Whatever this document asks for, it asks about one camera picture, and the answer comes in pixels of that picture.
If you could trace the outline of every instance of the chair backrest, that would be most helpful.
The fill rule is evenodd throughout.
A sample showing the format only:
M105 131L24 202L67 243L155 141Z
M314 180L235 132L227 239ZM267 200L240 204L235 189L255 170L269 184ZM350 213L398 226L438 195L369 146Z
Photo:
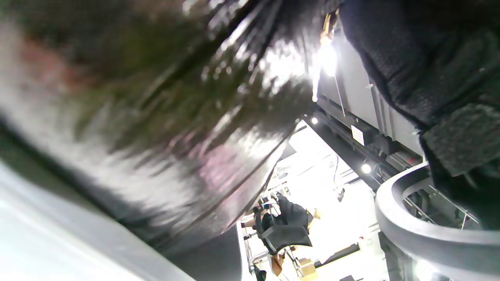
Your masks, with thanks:
M287 246L313 246L306 229L302 226L273 225L258 236L271 255L276 255Z

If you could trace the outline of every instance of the ceiling light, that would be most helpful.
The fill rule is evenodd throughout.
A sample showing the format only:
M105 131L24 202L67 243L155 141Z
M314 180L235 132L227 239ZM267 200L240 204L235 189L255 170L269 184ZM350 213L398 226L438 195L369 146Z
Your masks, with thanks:
M337 52L331 44L324 44L319 48L319 63L324 73L329 77L334 77L337 72Z
M369 174L372 171L372 167L370 167L370 165L365 163L361 165L361 171L365 174Z

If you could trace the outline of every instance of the gray curved railing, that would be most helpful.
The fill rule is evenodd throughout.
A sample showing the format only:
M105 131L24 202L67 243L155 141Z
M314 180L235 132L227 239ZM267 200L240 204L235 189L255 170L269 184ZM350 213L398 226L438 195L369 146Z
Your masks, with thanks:
M425 185L427 163L405 170L377 191L380 229L415 259L430 262L454 281L500 280L500 231L460 230L433 225L408 213L403 200Z

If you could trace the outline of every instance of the black office chair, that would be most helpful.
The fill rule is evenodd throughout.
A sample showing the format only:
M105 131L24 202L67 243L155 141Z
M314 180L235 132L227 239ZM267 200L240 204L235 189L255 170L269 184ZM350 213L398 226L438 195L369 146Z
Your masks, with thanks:
M307 230L303 226L278 224L272 215L269 228L264 229L261 214L264 210L270 209L270 207L270 204L264 205L261 208L255 207L253 209L253 219L255 220L257 237L262 240L271 256L276 255L288 246L313 246Z

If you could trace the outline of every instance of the bright light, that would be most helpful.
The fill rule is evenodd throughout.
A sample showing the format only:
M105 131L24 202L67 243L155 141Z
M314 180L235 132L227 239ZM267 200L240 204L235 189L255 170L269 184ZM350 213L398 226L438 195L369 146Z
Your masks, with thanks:
M369 174L372 171L372 167L368 164L361 165L361 171L365 174Z
M426 260L418 260L414 269L415 275L419 281L431 281L436 269Z
M337 52L331 44L321 45L317 53L321 68L327 76L334 77L337 72Z

